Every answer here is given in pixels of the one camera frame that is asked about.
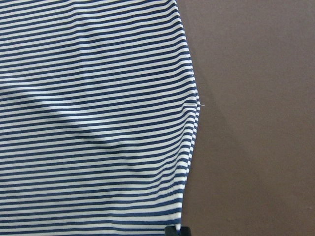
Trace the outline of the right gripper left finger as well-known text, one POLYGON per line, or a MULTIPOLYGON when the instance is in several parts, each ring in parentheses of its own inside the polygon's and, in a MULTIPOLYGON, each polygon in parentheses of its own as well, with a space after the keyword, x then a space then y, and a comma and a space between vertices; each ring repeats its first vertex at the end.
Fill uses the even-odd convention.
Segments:
POLYGON ((175 227, 166 227, 164 229, 165 236, 177 236, 178 231, 175 227))

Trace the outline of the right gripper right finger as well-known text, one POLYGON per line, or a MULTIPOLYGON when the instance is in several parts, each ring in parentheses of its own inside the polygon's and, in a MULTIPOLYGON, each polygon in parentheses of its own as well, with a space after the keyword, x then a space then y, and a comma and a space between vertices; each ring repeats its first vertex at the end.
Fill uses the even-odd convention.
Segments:
POLYGON ((179 236, 191 236, 191 230, 189 227, 181 227, 179 236))

